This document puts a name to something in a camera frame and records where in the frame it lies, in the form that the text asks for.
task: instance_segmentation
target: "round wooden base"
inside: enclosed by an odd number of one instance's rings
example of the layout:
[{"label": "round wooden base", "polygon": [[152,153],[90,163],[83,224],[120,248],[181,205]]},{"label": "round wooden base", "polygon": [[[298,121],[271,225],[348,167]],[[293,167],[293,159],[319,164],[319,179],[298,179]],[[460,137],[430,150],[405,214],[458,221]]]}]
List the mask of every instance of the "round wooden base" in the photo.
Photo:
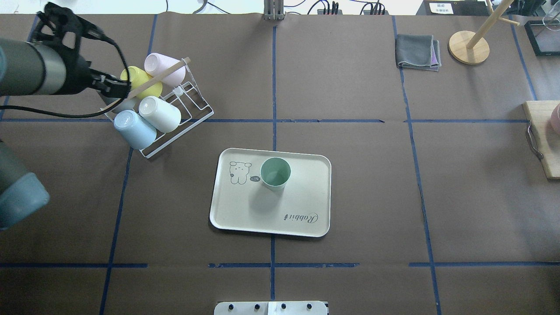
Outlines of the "round wooden base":
[{"label": "round wooden base", "polygon": [[473,49],[466,48],[474,34],[471,31],[459,31],[449,39],[449,52],[455,59],[466,64],[479,64],[488,58],[490,47],[484,38]]}]

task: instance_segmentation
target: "cartoon bear drawing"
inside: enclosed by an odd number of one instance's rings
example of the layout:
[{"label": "cartoon bear drawing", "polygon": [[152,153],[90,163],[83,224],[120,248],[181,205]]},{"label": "cartoon bear drawing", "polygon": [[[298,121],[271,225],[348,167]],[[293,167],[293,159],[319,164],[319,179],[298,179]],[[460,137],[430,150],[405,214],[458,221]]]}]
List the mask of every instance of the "cartoon bear drawing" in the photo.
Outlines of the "cartoon bear drawing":
[{"label": "cartoon bear drawing", "polygon": [[247,175],[249,174],[249,168],[251,163],[243,162],[230,162],[230,177],[232,184],[243,185],[247,182]]}]

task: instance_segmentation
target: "wooden stick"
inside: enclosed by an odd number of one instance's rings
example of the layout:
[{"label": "wooden stick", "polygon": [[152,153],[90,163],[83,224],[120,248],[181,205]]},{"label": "wooden stick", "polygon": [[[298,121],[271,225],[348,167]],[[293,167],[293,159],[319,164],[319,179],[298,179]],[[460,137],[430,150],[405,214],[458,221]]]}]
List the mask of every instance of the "wooden stick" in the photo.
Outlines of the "wooden stick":
[{"label": "wooden stick", "polygon": [[[150,80],[148,80],[147,82],[145,82],[144,84],[142,84],[141,86],[138,86],[136,89],[132,90],[129,94],[128,97],[125,100],[129,100],[135,96],[137,96],[138,94],[142,93],[145,91],[145,89],[149,88],[150,86],[160,82],[161,80],[163,80],[166,76],[172,74],[173,72],[181,69],[181,67],[184,67],[186,63],[190,62],[190,58],[189,57],[185,57],[182,60],[180,60],[178,63],[175,63],[173,66],[165,69],[165,71],[161,72],[159,75],[151,78]],[[111,104],[103,107],[101,110],[105,110],[111,106],[113,106],[113,104],[115,104],[118,100],[112,102]]]},{"label": "wooden stick", "polygon": [[490,27],[498,21],[498,18],[506,12],[507,8],[514,0],[503,0],[502,3],[492,12],[489,18],[486,19],[484,24],[478,29],[477,33],[474,34],[473,38],[470,39],[468,44],[466,45],[467,49],[473,49],[473,47],[478,43],[478,41],[484,37],[484,35],[488,32]]},{"label": "wooden stick", "polygon": [[508,20],[508,19],[503,18],[503,17],[499,17],[498,20],[503,21],[503,22],[508,22],[508,23],[513,24],[515,26],[521,25],[521,23],[519,23],[519,22]]}]

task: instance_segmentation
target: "metal bracket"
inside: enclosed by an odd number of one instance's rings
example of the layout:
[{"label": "metal bracket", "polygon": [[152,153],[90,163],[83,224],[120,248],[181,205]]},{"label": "metal bracket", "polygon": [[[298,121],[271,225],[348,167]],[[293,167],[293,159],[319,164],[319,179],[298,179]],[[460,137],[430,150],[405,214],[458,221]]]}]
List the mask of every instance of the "metal bracket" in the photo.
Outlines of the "metal bracket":
[{"label": "metal bracket", "polygon": [[219,302],[214,315],[329,315],[321,301]]},{"label": "metal bracket", "polygon": [[264,0],[263,14],[265,20],[284,20],[284,0]]}]

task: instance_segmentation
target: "yellow cup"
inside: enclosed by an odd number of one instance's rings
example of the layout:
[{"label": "yellow cup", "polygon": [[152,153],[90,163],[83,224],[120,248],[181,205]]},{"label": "yellow cup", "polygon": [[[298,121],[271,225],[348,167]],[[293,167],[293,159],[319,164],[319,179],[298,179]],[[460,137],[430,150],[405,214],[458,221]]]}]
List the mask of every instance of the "yellow cup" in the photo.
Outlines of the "yellow cup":
[{"label": "yellow cup", "polygon": [[[142,84],[148,82],[149,79],[152,78],[151,75],[147,74],[146,71],[135,67],[135,66],[130,66],[128,67],[128,71],[130,72],[130,85],[131,85],[131,90],[136,89],[138,86],[141,86]],[[123,70],[120,74],[120,79],[121,80],[126,80],[127,79],[127,71]],[[155,97],[160,97],[161,95],[161,91],[163,90],[163,86],[161,85],[161,82],[158,82],[152,86],[150,86],[149,88],[145,89],[142,93],[137,95],[137,98],[139,99],[144,99],[148,96],[155,96]]]}]

